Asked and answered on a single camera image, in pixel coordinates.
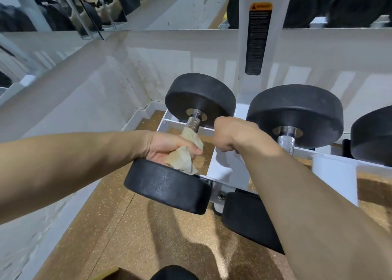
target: cork floor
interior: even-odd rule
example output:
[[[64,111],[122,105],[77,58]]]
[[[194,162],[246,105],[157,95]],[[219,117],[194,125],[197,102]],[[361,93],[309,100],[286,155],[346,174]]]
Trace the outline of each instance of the cork floor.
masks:
[[[155,112],[137,129],[156,130],[162,116]],[[202,141],[204,152],[195,166],[206,174],[214,147],[208,137]],[[211,208],[194,215],[125,189],[129,167],[101,180],[34,280],[91,280],[117,266],[125,270],[121,279],[148,280],[170,264],[201,280],[295,279],[285,256],[231,232]],[[390,231],[392,182],[359,175],[358,195],[361,209]]]

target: warning label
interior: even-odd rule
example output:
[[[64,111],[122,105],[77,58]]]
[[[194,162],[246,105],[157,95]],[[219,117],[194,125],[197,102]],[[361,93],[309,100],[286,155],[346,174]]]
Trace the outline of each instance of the warning label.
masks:
[[[262,72],[271,14],[272,4],[270,2],[253,3],[249,8],[246,74],[257,76]]]

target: beige cloth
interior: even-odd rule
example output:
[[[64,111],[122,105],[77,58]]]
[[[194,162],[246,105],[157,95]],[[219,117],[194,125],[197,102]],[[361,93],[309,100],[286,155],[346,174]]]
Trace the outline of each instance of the beige cloth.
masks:
[[[192,129],[185,127],[181,133],[181,137],[193,142],[199,149],[203,150],[203,142]],[[192,157],[187,147],[183,146],[171,152],[166,157],[165,163],[169,164],[172,168],[175,168],[186,174],[198,174],[198,170],[192,163]]]

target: bolt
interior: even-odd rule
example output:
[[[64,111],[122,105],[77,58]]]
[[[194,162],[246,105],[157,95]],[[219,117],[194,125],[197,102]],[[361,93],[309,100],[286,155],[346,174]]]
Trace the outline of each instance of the bolt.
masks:
[[[223,191],[218,192],[218,199],[224,201],[226,199],[226,194]]]

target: hand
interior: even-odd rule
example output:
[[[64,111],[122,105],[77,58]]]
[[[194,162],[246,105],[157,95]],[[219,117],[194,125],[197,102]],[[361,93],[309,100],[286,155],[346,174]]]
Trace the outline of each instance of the hand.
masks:
[[[265,134],[257,124],[236,117],[218,117],[214,129],[213,144],[223,152],[237,151],[242,143]]]
[[[165,164],[166,156],[182,146],[188,147],[187,150],[191,155],[201,155],[203,153],[194,143],[174,134],[150,131],[147,133],[146,141],[144,158],[159,164]]]

